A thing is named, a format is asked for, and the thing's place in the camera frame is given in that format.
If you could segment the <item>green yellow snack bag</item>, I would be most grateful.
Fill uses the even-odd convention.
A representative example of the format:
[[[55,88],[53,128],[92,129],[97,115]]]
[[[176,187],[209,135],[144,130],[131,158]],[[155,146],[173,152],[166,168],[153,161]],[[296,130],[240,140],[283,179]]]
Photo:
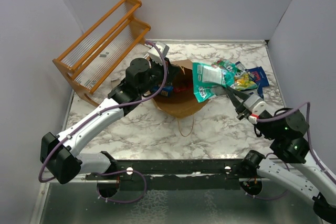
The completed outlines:
[[[257,89],[258,84],[250,79],[249,74],[243,73],[240,76],[234,76],[234,83],[230,87],[234,90],[245,91]]]

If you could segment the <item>dark blue chilli snack bag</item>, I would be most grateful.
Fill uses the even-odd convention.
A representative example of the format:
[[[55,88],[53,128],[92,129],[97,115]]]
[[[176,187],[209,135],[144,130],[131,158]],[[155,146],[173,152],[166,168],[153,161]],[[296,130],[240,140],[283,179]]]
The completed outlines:
[[[249,74],[249,78],[252,82],[256,84],[256,88],[248,88],[247,91],[251,92],[249,94],[252,94],[252,91],[256,91],[256,93],[264,99],[264,91],[263,88],[269,86],[269,81],[266,76],[266,73],[264,69],[259,66],[255,68],[245,69],[245,71]]]

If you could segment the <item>blue white snack bag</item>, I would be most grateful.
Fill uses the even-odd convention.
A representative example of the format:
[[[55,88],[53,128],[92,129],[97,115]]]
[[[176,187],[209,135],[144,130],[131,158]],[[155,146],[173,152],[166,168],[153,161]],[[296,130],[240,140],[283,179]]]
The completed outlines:
[[[246,72],[246,67],[240,61],[236,62],[235,66],[237,68],[237,73],[241,74]]]

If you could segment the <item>green red snack bag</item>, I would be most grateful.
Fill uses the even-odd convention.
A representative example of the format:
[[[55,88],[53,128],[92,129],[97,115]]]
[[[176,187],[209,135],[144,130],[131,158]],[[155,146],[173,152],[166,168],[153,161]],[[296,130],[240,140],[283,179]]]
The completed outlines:
[[[226,59],[219,59],[212,63],[212,65],[233,73],[237,78],[243,75],[242,70],[240,70],[234,63]]]

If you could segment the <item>brown paper bag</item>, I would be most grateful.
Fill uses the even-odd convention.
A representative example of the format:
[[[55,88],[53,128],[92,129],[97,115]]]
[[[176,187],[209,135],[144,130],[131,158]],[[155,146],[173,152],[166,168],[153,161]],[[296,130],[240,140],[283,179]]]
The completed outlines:
[[[192,61],[179,60],[172,62],[180,68],[180,72],[173,80],[171,86],[183,80],[192,80]],[[154,106],[166,114],[177,119],[178,130],[181,131],[180,120],[188,116],[194,116],[196,112],[207,105],[208,100],[198,103],[193,87],[190,90],[181,93],[172,93],[170,97],[157,95],[152,99]]]

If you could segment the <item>teal white snack bag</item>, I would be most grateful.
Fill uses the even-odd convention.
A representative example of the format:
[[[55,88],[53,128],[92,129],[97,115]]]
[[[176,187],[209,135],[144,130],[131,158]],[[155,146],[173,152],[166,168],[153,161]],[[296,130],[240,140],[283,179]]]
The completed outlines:
[[[235,82],[236,68],[228,68],[205,63],[192,63],[193,93],[198,103],[205,102],[215,95],[213,89],[232,87]]]

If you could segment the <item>small light blue packet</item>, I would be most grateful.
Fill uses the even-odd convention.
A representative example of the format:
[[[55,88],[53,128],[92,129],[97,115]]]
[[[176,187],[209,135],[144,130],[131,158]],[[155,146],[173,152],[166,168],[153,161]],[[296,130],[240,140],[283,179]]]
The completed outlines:
[[[160,88],[160,86],[154,86],[150,92],[155,93],[157,90]],[[164,97],[170,97],[171,94],[173,93],[173,86],[164,86],[162,90],[160,91],[159,95],[164,96]]]

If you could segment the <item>red snack packet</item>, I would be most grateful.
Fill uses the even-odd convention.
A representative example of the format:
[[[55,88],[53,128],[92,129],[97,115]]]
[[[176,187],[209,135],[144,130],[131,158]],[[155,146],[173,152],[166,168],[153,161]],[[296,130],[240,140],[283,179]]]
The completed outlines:
[[[187,90],[190,90],[193,87],[193,82],[191,80],[183,80],[177,84],[174,84],[173,91],[174,93],[181,93]]]

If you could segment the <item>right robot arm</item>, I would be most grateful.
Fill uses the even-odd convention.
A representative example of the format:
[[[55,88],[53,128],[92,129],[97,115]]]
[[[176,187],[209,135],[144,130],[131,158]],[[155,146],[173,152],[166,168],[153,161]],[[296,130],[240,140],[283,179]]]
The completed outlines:
[[[271,140],[273,154],[302,176],[277,165],[258,151],[249,151],[239,165],[246,177],[255,175],[277,182],[312,204],[314,213],[335,223],[335,174],[328,170],[313,150],[308,115],[300,108],[275,110],[257,94],[225,87],[239,120],[247,119],[259,134]]]

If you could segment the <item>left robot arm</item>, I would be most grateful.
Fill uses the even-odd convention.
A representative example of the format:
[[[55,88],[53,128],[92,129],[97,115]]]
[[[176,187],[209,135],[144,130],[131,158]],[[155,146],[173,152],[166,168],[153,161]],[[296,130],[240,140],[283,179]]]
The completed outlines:
[[[78,174],[99,173],[104,179],[115,175],[112,157],[100,152],[92,158],[79,154],[83,148],[110,124],[120,120],[140,103],[150,98],[143,95],[155,86],[163,88],[174,80],[181,69],[168,58],[161,62],[136,58],[126,68],[125,77],[107,97],[85,118],[69,129],[41,139],[40,161],[60,184],[66,184]]]

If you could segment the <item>orange wooden rack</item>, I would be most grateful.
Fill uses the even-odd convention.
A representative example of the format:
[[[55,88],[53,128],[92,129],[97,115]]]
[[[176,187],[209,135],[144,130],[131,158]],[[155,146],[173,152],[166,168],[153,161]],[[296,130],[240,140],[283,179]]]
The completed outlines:
[[[79,98],[99,104],[96,92],[119,64],[143,56],[151,26],[136,18],[140,0],[120,0],[53,63]]]

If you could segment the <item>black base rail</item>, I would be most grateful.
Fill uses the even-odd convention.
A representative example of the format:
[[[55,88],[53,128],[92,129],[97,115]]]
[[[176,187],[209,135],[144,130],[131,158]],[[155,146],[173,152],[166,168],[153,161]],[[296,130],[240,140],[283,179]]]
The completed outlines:
[[[86,180],[119,182],[120,190],[239,190],[241,179],[257,176],[265,156],[249,151],[243,159],[114,160],[105,175]]]

